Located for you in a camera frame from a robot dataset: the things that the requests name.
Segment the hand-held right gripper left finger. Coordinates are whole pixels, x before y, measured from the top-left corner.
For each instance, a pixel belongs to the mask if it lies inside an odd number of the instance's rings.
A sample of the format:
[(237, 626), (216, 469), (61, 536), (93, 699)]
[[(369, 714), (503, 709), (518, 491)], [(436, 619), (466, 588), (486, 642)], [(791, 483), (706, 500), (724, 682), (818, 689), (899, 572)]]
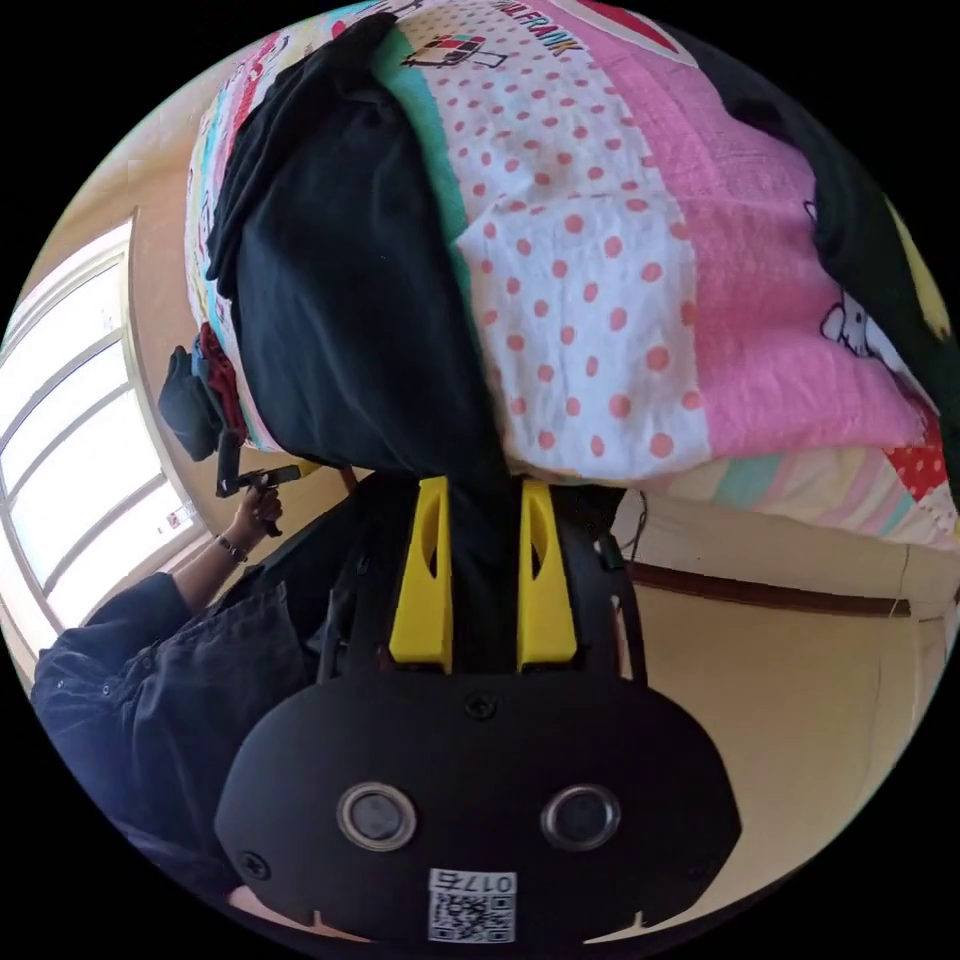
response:
[(452, 548), (443, 477), (419, 484), (389, 651), (401, 667), (452, 671)]

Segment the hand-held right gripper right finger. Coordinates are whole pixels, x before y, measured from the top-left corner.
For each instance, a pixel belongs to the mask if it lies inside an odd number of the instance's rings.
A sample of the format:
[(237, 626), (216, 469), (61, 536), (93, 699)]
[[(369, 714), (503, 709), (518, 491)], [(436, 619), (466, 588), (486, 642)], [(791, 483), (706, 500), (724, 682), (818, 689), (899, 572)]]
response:
[(541, 481), (522, 483), (519, 534), (517, 669), (566, 665), (577, 637), (551, 493)]

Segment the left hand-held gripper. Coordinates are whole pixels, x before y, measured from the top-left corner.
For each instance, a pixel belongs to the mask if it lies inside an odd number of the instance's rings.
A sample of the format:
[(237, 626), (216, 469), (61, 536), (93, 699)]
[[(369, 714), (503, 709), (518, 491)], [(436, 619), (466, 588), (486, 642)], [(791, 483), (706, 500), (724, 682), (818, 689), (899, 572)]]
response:
[(250, 471), (238, 477), (238, 490), (244, 492), (253, 490), (259, 495), (262, 495), (265, 492), (276, 490), (284, 484), (295, 482), (301, 478), (302, 470), (297, 465), (287, 465), (269, 470)]

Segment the person's left hand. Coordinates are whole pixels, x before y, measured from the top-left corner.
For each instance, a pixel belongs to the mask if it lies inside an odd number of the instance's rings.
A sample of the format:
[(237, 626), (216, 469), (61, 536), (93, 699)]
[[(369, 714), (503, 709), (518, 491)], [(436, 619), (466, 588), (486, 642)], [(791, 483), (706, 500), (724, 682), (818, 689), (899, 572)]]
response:
[(253, 550), (265, 537), (268, 528), (277, 525), (283, 508), (275, 489), (248, 488), (241, 499), (227, 538), (244, 551)]

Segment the person's right hand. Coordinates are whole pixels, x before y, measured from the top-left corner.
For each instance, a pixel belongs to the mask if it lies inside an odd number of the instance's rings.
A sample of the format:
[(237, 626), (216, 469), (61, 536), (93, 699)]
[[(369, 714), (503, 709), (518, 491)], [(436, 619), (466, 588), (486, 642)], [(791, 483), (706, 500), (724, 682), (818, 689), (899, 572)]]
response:
[(227, 902), (234, 909), (246, 912), (254, 917), (271, 922), (275, 925), (289, 927), (291, 929), (300, 931), (308, 931), (318, 936), (327, 938), (342, 939), (354, 943), (371, 943), (369, 938), (328, 925), (323, 921), (321, 915), (316, 911), (312, 913), (310, 919), (307, 921), (299, 922), (292, 920), (289, 917), (264, 905), (257, 898), (254, 892), (246, 886), (233, 890), (229, 894)]

